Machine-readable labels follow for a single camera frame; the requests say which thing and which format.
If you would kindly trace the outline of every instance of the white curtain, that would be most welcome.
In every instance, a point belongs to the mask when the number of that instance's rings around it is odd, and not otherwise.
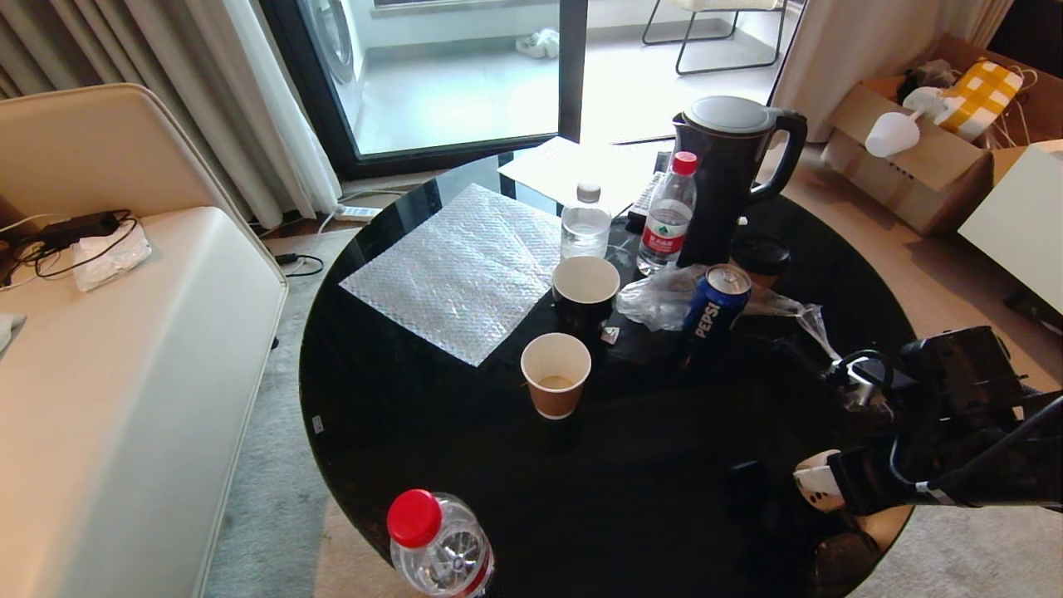
[[[772,105],[808,117],[808,140],[862,79],[902,72],[945,32],[993,37],[1012,0],[808,0]]]
[[[2,0],[0,99],[138,83],[170,108],[241,215],[330,212],[339,181],[251,0]]]

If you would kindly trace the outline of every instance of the white bottle cap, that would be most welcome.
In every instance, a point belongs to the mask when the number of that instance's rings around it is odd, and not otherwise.
[[[602,197],[602,185],[586,181],[576,186],[576,199],[584,203],[594,203]]]

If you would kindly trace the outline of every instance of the plastic water bottle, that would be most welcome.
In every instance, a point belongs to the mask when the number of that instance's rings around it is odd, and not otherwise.
[[[444,493],[406,491],[388,510],[391,563],[428,596],[480,596],[494,573],[484,530],[465,502]]]
[[[679,151],[672,156],[668,174],[654,189],[646,225],[639,243],[639,270],[649,275],[679,258],[687,227],[694,216],[694,172],[697,156]]]
[[[601,197],[601,186],[579,183],[576,187],[578,205],[561,210],[561,259],[573,255],[605,257],[612,217],[598,205]]]

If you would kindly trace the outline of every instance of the kettle handle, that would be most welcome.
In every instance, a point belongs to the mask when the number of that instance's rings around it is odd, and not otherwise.
[[[790,176],[794,173],[794,168],[797,167],[797,160],[800,159],[800,150],[805,148],[805,137],[808,134],[808,122],[805,120],[805,115],[792,109],[778,109],[778,115],[775,117],[775,131],[779,130],[790,133],[787,147],[782,150],[782,158],[779,159],[779,166],[772,174],[772,178],[754,187],[750,191],[753,201],[775,197],[781,192],[782,187],[790,182]]]

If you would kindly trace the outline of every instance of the paper cup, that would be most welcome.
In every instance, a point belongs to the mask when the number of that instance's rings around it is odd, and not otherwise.
[[[878,117],[867,133],[867,153],[885,157],[900,153],[919,142],[919,125],[907,114],[888,112]]]
[[[524,347],[521,373],[539,415],[563,420],[572,414],[591,373],[591,354],[576,339],[560,332],[543,335]]]
[[[554,307],[560,329],[588,343],[598,339],[612,314],[620,272],[608,259],[577,255],[554,269]]]

